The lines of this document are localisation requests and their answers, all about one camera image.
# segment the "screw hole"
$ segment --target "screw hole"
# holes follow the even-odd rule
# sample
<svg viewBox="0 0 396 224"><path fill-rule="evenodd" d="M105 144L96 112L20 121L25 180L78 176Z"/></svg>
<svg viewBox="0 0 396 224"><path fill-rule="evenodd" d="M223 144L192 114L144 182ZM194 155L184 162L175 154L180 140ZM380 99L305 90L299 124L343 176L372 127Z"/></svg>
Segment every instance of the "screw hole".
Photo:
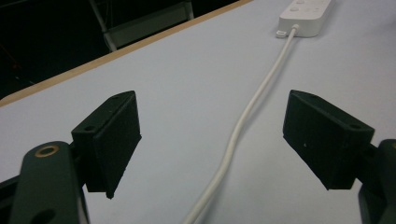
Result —
<svg viewBox="0 0 396 224"><path fill-rule="evenodd" d="M30 222L31 224L46 224L50 223L55 218L55 211L47 209L35 215Z"/></svg>
<svg viewBox="0 0 396 224"><path fill-rule="evenodd" d="M52 153L53 151L55 151L55 148L46 147L46 148L43 148L43 150L41 150L39 153L40 153L40 155L45 156L45 155L48 155L48 154Z"/></svg>
<svg viewBox="0 0 396 224"><path fill-rule="evenodd" d="M88 126L88 127L86 127L84 130L87 131L87 132L89 132L89 131L92 131L93 129L95 129L94 126Z"/></svg>

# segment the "chair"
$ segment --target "chair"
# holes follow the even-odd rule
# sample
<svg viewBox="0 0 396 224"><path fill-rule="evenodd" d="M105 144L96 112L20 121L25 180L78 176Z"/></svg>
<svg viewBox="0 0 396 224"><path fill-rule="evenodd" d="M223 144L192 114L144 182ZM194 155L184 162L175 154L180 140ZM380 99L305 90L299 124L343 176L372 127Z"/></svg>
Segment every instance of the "chair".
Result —
<svg viewBox="0 0 396 224"><path fill-rule="evenodd" d="M157 2L155 0L140 0L140 2L139 0L131 0L138 7L145 8L145 11L149 13L114 27L107 27L108 25L106 25L106 21L103 19L103 13L101 13L98 7L98 0L89 1L96 19L102 28L106 44L111 51L116 51L132 42L194 18L191 0L162 0ZM113 0L106 0L105 2L108 10L108 4L113 4ZM160 9L152 12L150 8L148 9L149 6L153 6L152 8L154 9Z"/></svg>

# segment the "power strip plug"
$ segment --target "power strip plug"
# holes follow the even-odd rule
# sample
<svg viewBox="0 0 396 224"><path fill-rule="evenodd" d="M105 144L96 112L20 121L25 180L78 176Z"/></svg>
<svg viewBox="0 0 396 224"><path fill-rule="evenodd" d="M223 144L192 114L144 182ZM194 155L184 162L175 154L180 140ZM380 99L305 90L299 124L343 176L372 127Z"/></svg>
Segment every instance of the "power strip plug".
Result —
<svg viewBox="0 0 396 224"><path fill-rule="evenodd" d="M279 17L276 37L284 38L289 35L294 24L299 25L296 36L318 35L333 5L334 0L293 0Z"/></svg>

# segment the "black plastic bracket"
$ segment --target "black plastic bracket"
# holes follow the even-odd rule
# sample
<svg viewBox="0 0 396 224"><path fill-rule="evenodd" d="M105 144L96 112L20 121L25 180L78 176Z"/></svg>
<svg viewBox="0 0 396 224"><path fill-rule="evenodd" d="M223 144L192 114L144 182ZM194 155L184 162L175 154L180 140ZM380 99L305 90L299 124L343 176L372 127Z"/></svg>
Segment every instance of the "black plastic bracket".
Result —
<svg viewBox="0 0 396 224"><path fill-rule="evenodd" d="M140 135L134 91L114 95L73 131L75 151L89 192L113 198Z"/></svg>
<svg viewBox="0 0 396 224"><path fill-rule="evenodd" d="M320 97L290 91L283 125L289 145L326 189L350 189L358 178L364 224L396 223L396 140L370 144L374 129Z"/></svg>

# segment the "dark floor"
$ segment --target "dark floor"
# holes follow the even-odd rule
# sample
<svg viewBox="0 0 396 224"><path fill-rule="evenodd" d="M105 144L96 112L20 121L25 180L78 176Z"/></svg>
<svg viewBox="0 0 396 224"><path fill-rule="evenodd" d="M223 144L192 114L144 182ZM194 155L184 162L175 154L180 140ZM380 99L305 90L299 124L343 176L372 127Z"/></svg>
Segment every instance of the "dark floor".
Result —
<svg viewBox="0 0 396 224"><path fill-rule="evenodd" d="M153 7L148 0L111 1L114 15L108 14L108 0L96 0L101 12L111 18L113 24L107 26L150 13L167 1L177 2L155 0L160 4ZM194 15L235 1L192 0ZM88 0L30 0L4 7L12 2L18 1L0 4L0 99L108 53Z"/></svg>

